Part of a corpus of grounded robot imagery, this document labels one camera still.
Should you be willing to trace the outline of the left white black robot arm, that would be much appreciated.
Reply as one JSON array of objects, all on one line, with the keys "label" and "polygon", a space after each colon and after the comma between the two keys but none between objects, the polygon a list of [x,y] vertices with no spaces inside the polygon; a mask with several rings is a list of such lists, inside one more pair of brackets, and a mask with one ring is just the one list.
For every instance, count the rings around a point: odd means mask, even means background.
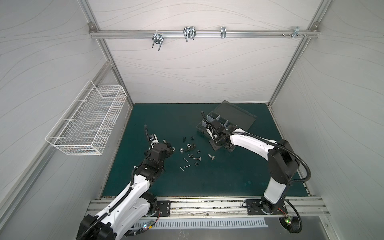
[{"label": "left white black robot arm", "polygon": [[144,216],[158,212],[157,197],[149,193],[164,172],[164,161],[174,153],[170,143],[154,140],[143,162],[131,174],[121,193],[96,215],[86,215],[80,223],[77,240],[122,240],[148,230],[133,227]]}]

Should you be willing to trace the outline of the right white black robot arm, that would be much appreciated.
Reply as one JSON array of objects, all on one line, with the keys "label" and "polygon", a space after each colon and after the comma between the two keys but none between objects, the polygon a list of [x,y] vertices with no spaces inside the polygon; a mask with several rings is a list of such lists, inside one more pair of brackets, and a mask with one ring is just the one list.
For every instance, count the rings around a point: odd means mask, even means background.
[{"label": "right white black robot arm", "polygon": [[296,154],[290,143],[268,140],[251,134],[236,125],[223,125],[218,120],[209,120],[204,112],[202,126],[210,138],[214,150],[242,147],[261,157],[269,166],[270,180],[257,207],[266,215],[271,215],[278,208],[278,203],[285,197],[293,183],[305,183],[312,173],[308,164]]}]

